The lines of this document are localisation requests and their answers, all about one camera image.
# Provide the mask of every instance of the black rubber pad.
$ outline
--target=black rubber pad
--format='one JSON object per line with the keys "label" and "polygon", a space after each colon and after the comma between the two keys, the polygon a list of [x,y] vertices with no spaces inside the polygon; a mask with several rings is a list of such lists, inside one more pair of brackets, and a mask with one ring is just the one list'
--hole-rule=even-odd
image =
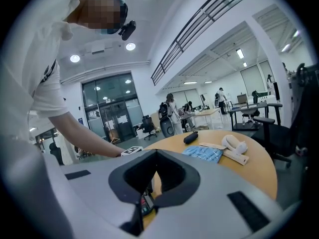
{"label": "black rubber pad", "polygon": [[91,174],[91,173],[88,170],[83,170],[83,171],[79,171],[79,172],[75,172],[75,173],[67,173],[67,174],[65,174],[65,177],[68,180],[73,180],[73,179],[80,178],[80,177],[83,177],[83,176],[86,176],[89,174]]}
{"label": "black rubber pad", "polygon": [[269,220],[242,192],[237,191],[227,196],[253,232],[269,223]]}

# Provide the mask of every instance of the blue package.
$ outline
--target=blue package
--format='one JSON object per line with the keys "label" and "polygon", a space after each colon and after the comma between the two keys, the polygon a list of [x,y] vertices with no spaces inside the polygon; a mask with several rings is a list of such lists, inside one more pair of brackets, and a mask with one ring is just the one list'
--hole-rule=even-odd
{"label": "blue package", "polygon": [[182,154],[190,157],[198,157],[217,164],[223,154],[223,151],[221,149],[210,147],[190,146],[186,148]]}

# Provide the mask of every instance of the round table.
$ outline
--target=round table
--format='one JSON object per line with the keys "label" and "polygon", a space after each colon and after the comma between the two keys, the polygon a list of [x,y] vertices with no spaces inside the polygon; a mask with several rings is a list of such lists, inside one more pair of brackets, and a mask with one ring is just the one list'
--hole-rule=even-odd
{"label": "round table", "polygon": [[[194,142],[189,145],[185,145],[183,139],[191,133],[192,132],[188,132],[165,138],[148,146],[146,149],[164,149],[182,153],[188,146],[199,145],[202,142],[221,145],[222,138],[227,134],[232,134],[239,141],[246,142],[248,150],[246,151],[245,155],[249,156],[249,160],[246,165],[243,166],[228,157],[222,156],[218,164],[230,168],[242,178],[265,192],[272,199],[276,199],[277,175],[275,167],[267,151],[258,142],[250,137],[236,132],[221,130],[202,130],[198,132],[198,138]],[[160,177],[157,173],[155,174],[154,179],[154,197],[156,197],[157,195],[161,194]]]}

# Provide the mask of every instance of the doorway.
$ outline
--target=doorway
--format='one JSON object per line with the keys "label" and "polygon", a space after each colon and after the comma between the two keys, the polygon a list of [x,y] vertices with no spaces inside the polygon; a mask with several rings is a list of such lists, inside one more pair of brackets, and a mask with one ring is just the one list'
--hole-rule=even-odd
{"label": "doorway", "polygon": [[100,107],[101,118],[111,143],[120,143],[135,137],[125,102]]}

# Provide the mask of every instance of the ceiling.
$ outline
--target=ceiling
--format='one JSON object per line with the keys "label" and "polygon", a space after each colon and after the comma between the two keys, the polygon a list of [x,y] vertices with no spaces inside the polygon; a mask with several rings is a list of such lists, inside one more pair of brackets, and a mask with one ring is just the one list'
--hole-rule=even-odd
{"label": "ceiling", "polygon": [[[174,1],[126,0],[129,8],[127,22],[135,20],[137,24],[137,29],[127,41],[123,41],[117,33],[100,35],[72,24],[73,38],[61,42],[57,57],[61,80],[103,66],[147,61],[155,36]],[[129,42],[136,44],[135,50],[126,50]],[[73,54],[80,56],[78,63],[70,61]]]}
{"label": "ceiling", "polygon": [[[255,19],[266,31],[279,53],[288,43],[291,44],[290,51],[292,51],[302,42],[299,36],[293,38],[296,29],[276,6],[267,8],[260,15],[256,15]],[[243,51],[244,59],[239,58],[236,52],[238,48]],[[196,85],[205,81],[216,81],[245,69],[243,62],[250,67],[265,60],[267,60],[265,52],[248,25],[243,22],[196,57],[179,75],[166,84],[163,90],[185,86],[183,84],[185,81],[197,81]]]}

